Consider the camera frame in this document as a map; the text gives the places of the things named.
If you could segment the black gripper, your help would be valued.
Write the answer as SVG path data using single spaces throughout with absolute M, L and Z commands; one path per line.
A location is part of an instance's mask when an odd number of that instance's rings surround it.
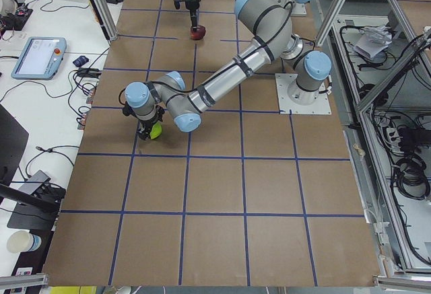
M 137 129 L 137 136 L 141 140 L 151 139 L 152 127 L 157 122 L 163 121 L 164 110 L 155 110 L 150 112 L 148 115 L 139 115 L 138 119 L 140 122 L 139 129 Z
M 190 12 L 191 31 L 196 32 L 199 27 L 197 10 L 200 8 L 200 0 L 185 0 L 185 6 Z

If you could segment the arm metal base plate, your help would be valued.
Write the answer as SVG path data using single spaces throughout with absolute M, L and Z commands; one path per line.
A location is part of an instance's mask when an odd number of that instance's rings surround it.
M 293 2 L 292 4 L 292 16 L 293 17 L 306 17 L 306 5 L 303 3 Z
M 282 114 L 331 115 L 331 88 L 322 81 L 318 91 L 305 92 L 296 85 L 296 77 L 293 73 L 275 74 L 279 111 Z

